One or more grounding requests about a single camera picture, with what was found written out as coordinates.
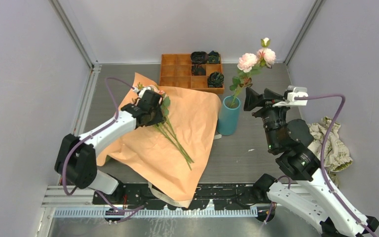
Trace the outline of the pink flowers bunch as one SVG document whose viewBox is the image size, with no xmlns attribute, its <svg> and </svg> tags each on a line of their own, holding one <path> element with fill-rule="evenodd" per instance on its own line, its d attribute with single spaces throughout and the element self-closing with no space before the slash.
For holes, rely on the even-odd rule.
<svg viewBox="0 0 379 237">
<path fill-rule="evenodd" d="M 181 143 L 179 142 L 177 138 L 177 134 L 168 117 L 169 107 L 171 105 L 170 97 L 166 94 L 165 91 L 159 89 L 157 85 L 143 85 L 140 82 L 137 84 L 138 88 L 142 88 L 144 86 L 150 86 L 152 88 L 152 91 L 160 94 L 162 97 L 159 103 L 160 103 L 160 109 L 162 111 L 163 121 L 154 125 L 155 130 L 160 132 L 166 139 L 168 139 L 171 142 L 172 145 L 174 145 L 179 150 L 179 152 L 182 154 L 182 156 L 186 160 L 186 163 L 189 169 L 192 170 L 191 164 L 193 164 L 194 161 L 190 157 L 190 155 L 186 152 L 186 150 L 181 145 Z"/>
</svg>

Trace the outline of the white pink flower stem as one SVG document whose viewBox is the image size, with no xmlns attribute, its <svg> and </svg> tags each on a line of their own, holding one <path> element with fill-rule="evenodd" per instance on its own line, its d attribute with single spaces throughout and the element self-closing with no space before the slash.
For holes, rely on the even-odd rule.
<svg viewBox="0 0 379 237">
<path fill-rule="evenodd" d="M 233 92 L 229 108 L 236 107 L 236 100 L 242 89 L 251 87 L 252 76 L 258 75 L 262 68 L 271 69 L 276 61 L 276 53 L 269 48 L 270 38 L 261 39 L 261 48 L 256 53 L 245 53 L 239 57 L 237 63 L 237 76 L 232 78 L 229 87 Z"/>
</svg>

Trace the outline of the cream ribbon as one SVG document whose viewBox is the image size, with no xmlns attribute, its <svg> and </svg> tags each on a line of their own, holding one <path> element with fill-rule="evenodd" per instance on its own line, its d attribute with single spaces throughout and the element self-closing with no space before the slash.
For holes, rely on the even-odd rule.
<svg viewBox="0 0 379 237">
<path fill-rule="evenodd" d="M 220 139 L 216 131 L 207 133 L 177 132 L 177 138 L 186 152 L 193 159 L 192 170 L 179 150 L 163 135 L 159 137 L 154 157 L 149 159 L 151 174 L 145 175 L 153 194 L 168 204 L 188 208 L 194 192 L 204 173 L 213 141 Z"/>
</svg>

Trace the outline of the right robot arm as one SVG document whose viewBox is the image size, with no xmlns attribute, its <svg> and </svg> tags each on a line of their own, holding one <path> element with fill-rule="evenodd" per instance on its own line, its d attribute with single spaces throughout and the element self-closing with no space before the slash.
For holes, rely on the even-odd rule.
<svg viewBox="0 0 379 237">
<path fill-rule="evenodd" d="M 269 89 L 258 94 L 247 88 L 243 109 L 261 118 L 268 152 L 276 156 L 280 170 L 297 182 L 314 201 L 284 186 L 271 175 L 262 175 L 254 184 L 257 201 L 278 203 L 311 224 L 323 237 L 362 237 L 374 235 L 377 218 L 356 209 L 330 180 L 324 157 L 311 150 L 313 136 L 302 119 L 286 121 L 291 107 L 305 106 L 311 96 L 305 87 L 289 86 L 280 95 Z"/>
</svg>

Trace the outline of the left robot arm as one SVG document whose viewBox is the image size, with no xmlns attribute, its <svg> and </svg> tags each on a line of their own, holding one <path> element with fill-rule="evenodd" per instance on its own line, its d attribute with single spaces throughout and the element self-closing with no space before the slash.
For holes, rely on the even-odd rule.
<svg viewBox="0 0 379 237">
<path fill-rule="evenodd" d="M 54 169 L 61 175 L 62 186 L 67 195 L 70 182 L 75 188 L 94 189 L 105 193 L 113 204 L 120 203 L 124 190 L 120 181 L 97 168 L 96 158 L 119 137 L 139 127 L 151 126 L 164 121 L 161 105 L 163 97 L 145 87 L 137 92 L 135 103 L 121 107 L 114 117 L 90 132 L 75 136 L 66 135 L 61 142 Z"/>
</svg>

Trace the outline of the teal vase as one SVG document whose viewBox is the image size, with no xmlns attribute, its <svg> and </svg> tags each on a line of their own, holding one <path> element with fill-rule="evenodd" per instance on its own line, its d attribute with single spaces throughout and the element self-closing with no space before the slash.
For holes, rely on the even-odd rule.
<svg viewBox="0 0 379 237">
<path fill-rule="evenodd" d="M 232 96 L 224 98 L 218 116 L 217 132 L 224 136 L 232 135 L 238 125 L 241 102 L 239 98 L 236 98 L 233 104 L 232 101 Z"/>
</svg>

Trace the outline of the green rolled sock front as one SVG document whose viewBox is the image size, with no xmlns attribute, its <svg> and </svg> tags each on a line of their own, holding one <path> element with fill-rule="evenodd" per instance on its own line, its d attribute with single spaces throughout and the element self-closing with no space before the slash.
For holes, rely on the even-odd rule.
<svg viewBox="0 0 379 237">
<path fill-rule="evenodd" d="M 220 72 L 213 72 L 207 78 L 208 88 L 221 88 L 224 83 L 224 75 Z"/>
</svg>

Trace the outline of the orange wooden divider tray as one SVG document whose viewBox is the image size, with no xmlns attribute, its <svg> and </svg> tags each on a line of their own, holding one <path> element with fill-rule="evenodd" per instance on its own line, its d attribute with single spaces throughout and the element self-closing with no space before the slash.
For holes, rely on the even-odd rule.
<svg viewBox="0 0 379 237">
<path fill-rule="evenodd" d="M 203 64 L 206 69 L 205 76 L 192 76 L 191 54 L 192 53 L 162 54 L 159 84 L 161 86 L 175 86 L 215 94 L 223 94 L 225 83 L 223 83 L 223 87 L 221 88 L 208 88 L 207 86 L 207 78 L 211 73 L 220 72 L 224 74 L 222 60 L 220 64 Z"/>
</svg>

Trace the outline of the teal rolled sock back-right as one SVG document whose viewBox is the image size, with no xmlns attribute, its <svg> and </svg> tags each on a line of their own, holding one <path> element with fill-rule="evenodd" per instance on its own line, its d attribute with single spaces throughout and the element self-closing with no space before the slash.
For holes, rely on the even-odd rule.
<svg viewBox="0 0 379 237">
<path fill-rule="evenodd" d="M 208 53 L 208 64 L 220 64 L 221 63 L 221 57 L 219 52 L 212 50 Z"/>
</svg>

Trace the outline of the dark rolled sock middle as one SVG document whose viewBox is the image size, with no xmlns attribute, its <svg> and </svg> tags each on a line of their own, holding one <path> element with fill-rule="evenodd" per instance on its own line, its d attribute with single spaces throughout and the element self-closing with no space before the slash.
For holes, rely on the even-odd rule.
<svg viewBox="0 0 379 237">
<path fill-rule="evenodd" d="M 206 69 L 204 65 L 194 64 L 191 66 L 191 75 L 192 76 L 205 76 Z"/>
</svg>

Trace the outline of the dark rolled sock back-left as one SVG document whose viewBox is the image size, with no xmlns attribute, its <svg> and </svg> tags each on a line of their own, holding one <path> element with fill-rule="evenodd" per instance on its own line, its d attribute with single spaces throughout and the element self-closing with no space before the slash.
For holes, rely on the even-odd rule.
<svg viewBox="0 0 379 237">
<path fill-rule="evenodd" d="M 190 59 L 193 65 L 206 64 L 209 59 L 209 55 L 205 51 L 195 51 L 190 55 Z"/>
</svg>

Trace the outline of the patterned cream cloth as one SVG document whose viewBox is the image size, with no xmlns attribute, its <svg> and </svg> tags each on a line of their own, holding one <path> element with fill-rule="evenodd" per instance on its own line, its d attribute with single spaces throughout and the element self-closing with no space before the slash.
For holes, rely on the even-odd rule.
<svg viewBox="0 0 379 237">
<path fill-rule="evenodd" d="M 314 153 L 317 158 L 320 158 L 324 136 L 331 122 L 331 118 L 324 117 L 322 118 L 321 122 L 311 123 L 308 125 L 309 132 L 313 136 L 313 141 L 308 148 Z M 344 144 L 343 141 L 340 140 L 340 128 L 341 124 L 335 122 L 330 130 L 324 148 L 324 167 L 336 187 L 338 187 L 340 184 L 337 173 L 347 169 L 353 163 L 348 147 Z"/>
</svg>

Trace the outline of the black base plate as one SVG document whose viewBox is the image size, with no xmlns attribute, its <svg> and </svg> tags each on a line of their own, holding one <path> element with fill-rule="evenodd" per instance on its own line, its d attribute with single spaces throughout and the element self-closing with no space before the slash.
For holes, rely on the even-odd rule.
<svg viewBox="0 0 379 237">
<path fill-rule="evenodd" d="M 144 206 L 147 210 L 176 210 L 176 204 L 167 204 L 155 197 L 148 184 L 125 183 L 119 192 L 112 195 L 104 194 L 111 204 L 125 205 L 127 209 Z M 252 184 L 246 183 L 204 183 L 199 184 L 194 192 L 193 200 L 188 208 L 182 210 L 204 210 L 212 202 L 214 210 L 244 210 L 251 206 L 263 204 L 270 208 L 270 200 L 265 193 L 256 190 Z"/>
</svg>

